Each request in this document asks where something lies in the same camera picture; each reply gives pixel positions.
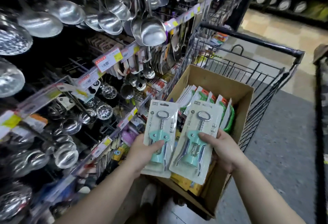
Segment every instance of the cardboard box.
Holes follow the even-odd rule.
[[[235,121],[231,136],[236,143],[239,143],[254,89],[249,85],[206,69],[189,65],[166,100],[175,102],[183,92],[183,89],[187,85],[193,84],[211,91],[216,97],[221,94],[226,99],[232,99],[232,105],[235,109]],[[204,216],[213,218],[215,217],[216,205],[222,195],[227,178],[229,178],[228,174],[216,164],[210,178],[204,185],[201,197],[196,197],[186,192],[170,179],[158,178],[158,180],[176,191],[180,197],[184,198],[187,206],[203,218]]]

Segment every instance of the shopping cart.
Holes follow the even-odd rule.
[[[224,44],[215,46],[210,42],[212,34],[215,32],[227,34],[229,38],[241,39],[248,43],[290,55],[293,63],[290,68],[276,67],[245,56],[243,54],[244,47],[240,44],[234,45],[231,49],[225,49]],[[228,58],[228,53],[233,54],[235,58],[233,60]],[[207,22],[201,22],[190,38],[186,56],[171,84],[168,86],[164,98],[167,98],[188,64],[194,64],[254,87],[252,103],[239,142],[239,146],[244,152],[254,136],[274,94],[290,80],[303,56],[303,51],[270,43],[228,30],[227,28],[210,25]]]

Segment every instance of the store aisle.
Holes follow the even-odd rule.
[[[313,52],[319,44],[328,44],[328,31],[270,14],[263,14],[256,10],[246,12],[239,31],[245,34],[254,33],[258,38],[305,51],[306,54],[297,72],[283,90],[314,102],[315,66],[312,64]],[[285,58],[284,54],[262,47],[257,47],[254,53],[272,60],[274,63],[284,64],[286,68],[290,63],[290,58]]]

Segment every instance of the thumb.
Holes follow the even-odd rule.
[[[217,139],[215,137],[212,137],[211,135],[208,135],[204,132],[199,132],[198,136],[202,141],[211,144],[213,147],[217,145]]]
[[[164,140],[159,140],[152,145],[148,146],[148,149],[151,151],[151,153],[155,153],[157,150],[159,150],[164,145]]]

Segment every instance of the hand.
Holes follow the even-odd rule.
[[[213,146],[218,155],[219,165],[229,174],[247,161],[247,157],[236,142],[223,130],[219,129],[216,138],[203,132],[200,132],[198,136],[201,140]]]
[[[140,176],[141,170],[149,163],[152,155],[164,145],[164,140],[157,141],[152,145],[144,145],[144,134],[135,138],[131,145],[125,163],[133,169],[135,177]]]

